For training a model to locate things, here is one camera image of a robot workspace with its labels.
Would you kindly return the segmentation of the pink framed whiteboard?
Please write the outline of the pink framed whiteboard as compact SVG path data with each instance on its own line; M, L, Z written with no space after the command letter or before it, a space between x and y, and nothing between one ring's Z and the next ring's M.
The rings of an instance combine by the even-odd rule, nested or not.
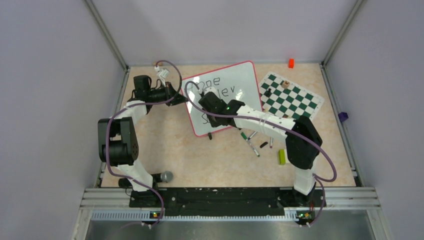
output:
M226 103L230 100L238 100L255 110L262 109L255 66L252 61L232 64L183 79L181 93L199 106L198 101L201 97L197 88L189 81L193 81L203 90L214 87L216 95Z

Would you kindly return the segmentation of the black marker cap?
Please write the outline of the black marker cap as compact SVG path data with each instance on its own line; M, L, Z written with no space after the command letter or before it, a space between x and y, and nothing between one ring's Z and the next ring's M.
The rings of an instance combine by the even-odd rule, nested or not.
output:
M263 142L259 147L260 148L263 148L263 147L265 147L266 145L268 144L268 142L266 141L266 142Z

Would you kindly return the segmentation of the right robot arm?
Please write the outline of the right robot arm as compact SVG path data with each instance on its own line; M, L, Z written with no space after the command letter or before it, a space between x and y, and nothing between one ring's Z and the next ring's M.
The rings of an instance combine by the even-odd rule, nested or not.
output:
M308 117L278 117L239 100L225 102L213 87L199 94L198 104L207 113L212 127L249 129L285 142L286 157L295 171L293 200L299 206L307 206L313 200L314 161L322 149L322 139Z

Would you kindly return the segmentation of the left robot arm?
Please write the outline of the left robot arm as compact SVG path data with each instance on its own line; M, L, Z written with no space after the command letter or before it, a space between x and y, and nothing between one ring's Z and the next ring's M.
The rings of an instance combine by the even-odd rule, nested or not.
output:
M152 106L166 104L175 106L188 101L174 89L169 81L152 87L147 75L133 78L134 90L126 105L116 115L100 119L97 123L98 152L112 176L128 182L141 200L149 207L160 202L160 193L154 189L154 176L146 171L139 160L140 149L135 123L146 116Z

